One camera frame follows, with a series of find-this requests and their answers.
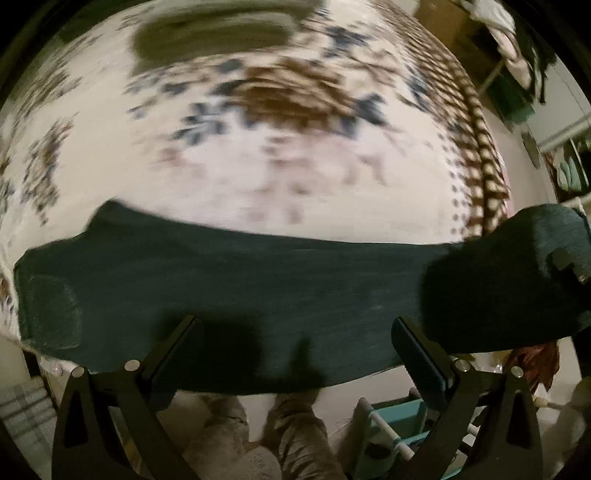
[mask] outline blue flower pattern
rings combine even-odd
[[[231,80],[230,82],[218,83],[209,95],[230,96],[236,87],[242,85],[246,80]]]
[[[128,113],[131,113],[131,115],[133,115],[134,120],[140,120],[142,118],[145,118],[147,114],[146,109],[143,105],[134,106],[133,108],[130,108],[127,111]]]
[[[190,113],[184,117],[181,122],[186,125],[185,128],[177,130],[173,140],[183,140],[188,145],[199,145],[207,135],[222,135],[227,133],[228,126],[221,119],[230,104],[223,102],[220,105],[212,103],[192,103]]]
[[[431,113],[427,84],[423,75],[412,67],[407,67],[407,69],[410,73],[410,78],[406,79],[406,84],[413,95],[414,103],[412,103],[412,106],[424,113]]]
[[[8,211],[8,204],[15,189],[10,179],[0,177],[0,224]]]
[[[162,93],[167,93],[169,96],[175,97],[181,93],[185,93],[189,88],[189,82],[180,83],[165,83],[160,87]]]
[[[135,95],[145,89],[155,87],[164,78],[165,73],[166,69],[158,69],[145,73],[131,82],[125,89],[125,93]]]
[[[323,56],[331,59],[338,55],[347,54],[352,46],[366,47],[369,35],[348,30],[343,27],[327,27],[326,34],[332,39],[332,46],[324,50]]]
[[[328,20],[330,18],[330,10],[326,7],[320,7],[316,11],[316,15],[318,15],[321,18],[324,18],[325,20]]]
[[[235,70],[241,69],[243,68],[244,64],[242,62],[242,60],[238,60],[238,59],[229,59],[226,60],[224,62],[222,62],[221,64],[217,65],[215,68],[219,73],[230,73],[230,72],[234,72]]]
[[[344,137],[355,139],[357,136],[357,128],[359,126],[357,122],[358,118],[362,118],[372,125],[388,125],[386,117],[384,117],[384,114],[379,110],[380,103],[385,103],[385,100],[377,93],[372,93],[365,98],[355,100],[356,116],[341,117],[340,131],[338,133]]]

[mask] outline white rod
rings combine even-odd
[[[378,412],[375,410],[370,412],[369,418],[371,418],[378,425],[378,427],[391,438],[391,440],[394,442],[394,451],[398,450],[400,455],[402,455],[402,458],[407,461],[413,457],[414,452],[412,448],[402,441],[400,435],[396,433],[396,431],[390,425],[388,425],[388,422],[385,421]]]
[[[478,87],[478,90],[476,91],[478,93],[478,96],[482,96],[482,94],[488,90],[488,87],[492,85],[492,82],[495,81],[495,79],[499,76],[503,67],[505,66],[505,62],[506,60],[502,58],[501,61],[496,64],[496,67],[493,69],[493,71],[488,74],[486,80],[482,82],[482,85],[480,85]]]
[[[536,397],[532,395],[534,399],[534,405],[538,408],[553,408],[555,410],[562,410],[565,405],[559,405],[556,403],[551,402],[550,400],[546,400],[545,398]]]
[[[468,424],[468,433],[470,435],[474,435],[474,437],[475,437],[476,435],[478,435],[479,431],[480,431],[480,427],[477,427],[477,426],[473,425],[472,423]]]

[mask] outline floral bedspread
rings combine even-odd
[[[289,45],[134,74],[154,0],[46,54],[2,110],[0,333],[12,268],[117,198],[219,228],[352,242],[457,242],[508,188],[457,60],[388,0],[329,0]]]

